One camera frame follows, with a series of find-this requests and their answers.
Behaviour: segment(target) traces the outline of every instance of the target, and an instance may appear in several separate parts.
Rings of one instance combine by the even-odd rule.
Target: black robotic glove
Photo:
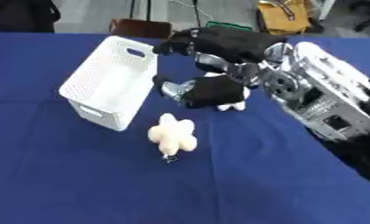
[[[370,101],[362,108],[370,115]],[[309,132],[334,156],[370,180],[370,135],[349,142],[328,142]]]
[[[153,52],[163,55],[180,53],[184,56],[204,53],[233,64],[260,63],[264,60],[268,47],[286,41],[284,36],[213,26],[179,31],[163,44],[155,46]],[[207,72],[219,72],[206,64],[197,63],[197,67]]]
[[[273,44],[286,42],[283,36],[272,36],[237,28],[214,26],[189,29],[175,33],[161,45],[155,46],[154,53],[168,55],[180,53],[195,57],[197,68],[214,73],[225,73],[230,64],[252,63],[258,71],[258,63],[264,60],[265,50]],[[200,54],[213,55],[220,61],[197,58]],[[183,102],[189,109],[199,109],[244,100],[243,86],[227,76],[198,77],[189,87],[186,82],[178,85],[164,78],[156,78],[160,92],[176,101]]]

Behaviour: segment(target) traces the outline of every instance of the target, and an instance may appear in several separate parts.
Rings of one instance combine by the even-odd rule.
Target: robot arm
[[[181,85],[155,82],[163,95],[187,108],[239,102],[243,86],[262,88],[326,149],[370,180],[370,80],[317,45],[286,42],[220,26],[181,31],[154,52],[193,56],[199,69],[225,76]]]

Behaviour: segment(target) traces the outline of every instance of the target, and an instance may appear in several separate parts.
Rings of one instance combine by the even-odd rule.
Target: blue table
[[[58,89],[104,38],[0,34],[0,224],[370,224],[370,183],[262,91],[243,113],[154,91],[122,133],[80,119]],[[370,75],[370,39],[299,40]],[[181,56],[160,58],[159,72],[202,74]],[[164,112],[197,125],[198,149],[173,164],[146,137]]]

